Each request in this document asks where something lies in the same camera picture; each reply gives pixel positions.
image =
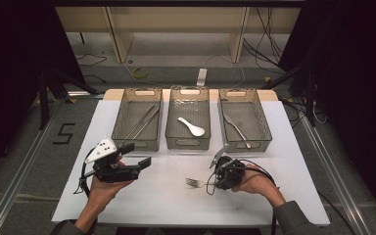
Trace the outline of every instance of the white plastic spoon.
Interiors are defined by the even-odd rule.
[[[188,120],[184,119],[183,117],[179,117],[178,120],[186,124],[189,130],[191,131],[191,133],[195,136],[202,136],[204,135],[204,133],[206,133],[206,131],[203,128],[191,124],[190,122],[188,122]]]

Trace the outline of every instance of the human hand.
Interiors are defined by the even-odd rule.
[[[259,167],[254,164],[247,164],[246,167],[259,169]],[[270,179],[262,173],[252,170],[245,170],[242,181],[237,186],[231,188],[231,191],[261,194],[274,208],[286,203],[282,193],[280,193],[279,189]]]
[[[124,163],[122,163],[120,160],[121,156],[118,156],[118,165],[124,166]],[[87,204],[74,225],[84,233],[87,233],[99,213],[106,208],[108,203],[116,196],[118,191],[132,182],[133,181],[106,183],[101,182],[95,175],[93,175]]]

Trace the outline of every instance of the sleeve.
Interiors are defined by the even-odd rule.
[[[284,235],[323,234],[315,224],[309,222],[295,201],[273,210]]]
[[[85,233],[75,227],[70,220],[64,220],[57,224],[51,235],[85,235]]]

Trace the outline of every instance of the white tabletop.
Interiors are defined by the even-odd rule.
[[[142,170],[139,179],[122,189],[99,215],[99,223],[123,226],[210,226],[253,227],[271,224],[272,208],[262,196],[206,187],[193,189],[185,178],[207,181],[212,174],[209,164],[222,147],[217,102],[211,99],[211,141],[207,151],[178,151],[166,147],[165,127],[168,96],[164,95],[162,129],[158,152],[132,152],[123,162],[134,165],[152,156],[152,165]],[[276,181],[286,200],[295,200],[314,224],[330,224],[316,193],[297,140],[279,101],[261,102],[273,137],[264,153],[229,154],[247,159],[265,168]],[[71,171],[52,220],[78,218],[87,199],[74,194],[82,163],[88,152],[105,136],[110,137],[118,115],[120,101],[100,101]]]

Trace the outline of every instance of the floor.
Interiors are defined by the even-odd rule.
[[[257,64],[255,57],[244,48],[240,63],[232,64],[225,34],[140,33],[135,36],[124,64],[117,63],[108,34],[83,33],[83,36],[85,44],[82,44],[79,33],[68,33],[71,47],[81,64],[83,74],[86,75],[87,84],[98,90],[124,87],[130,82],[146,85],[143,81],[125,80],[125,77],[129,76],[127,68],[137,67],[148,68],[152,78],[160,76],[161,78],[154,80],[160,84],[195,84],[198,70],[207,68],[209,74],[206,83],[216,86],[241,83],[240,86],[259,87],[266,83],[266,79],[279,76],[272,71],[282,72],[270,63]],[[255,46],[260,37],[261,35],[246,36]],[[278,46],[284,48],[288,35],[275,35],[275,38]],[[275,61],[267,40],[262,42],[259,50]],[[228,72],[237,79],[232,81],[232,84],[219,80],[221,74]],[[290,81],[276,87],[274,90],[278,97],[289,98],[289,86]],[[79,90],[69,84],[66,84],[66,88],[68,91]],[[100,97],[86,97],[70,99],[67,102],[50,99],[52,124],[45,131],[38,131],[39,104],[31,104],[16,138],[11,146],[8,146],[7,156],[0,160],[0,203],[2,198],[8,195],[8,191],[11,191],[9,189],[14,184],[14,177],[20,175],[19,168],[25,173],[24,177],[17,178],[19,190],[15,191],[13,203],[3,213],[0,234],[51,232],[54,227],[51,222],[52,213],[70,175],[74,157],[85,136],[98,99]],[[311,128],[306,119],[298,116],[290,106],[285,106],[285,110],[315,187],[333,206],[322,198],[331,220],[331,224],[322,229],[324,233],[351,234],[334,211],[336,208],[349,224],[355,226],[357,234],[376,234],[376,201],[348,160],[333,125],[328,121],[322,123],[325,115],[320,114],[316,127]],[[318,105],[316,110],[321,112],[321,105]],[[66,136],[59,135],[60,127],[66,123],[73,123],[64,125],[63,129],[65,133],[73,133],[72,139],[68,145],[54,144],[67,140]],[[31,152],[31,146],[36,147],[38,152]],[[25,159],[31,159],[27,166],[24,164]],[[96,233],[116,234],[116,229],[100,225]],[[270,229],[262,228],[261,233],[270,234]]]

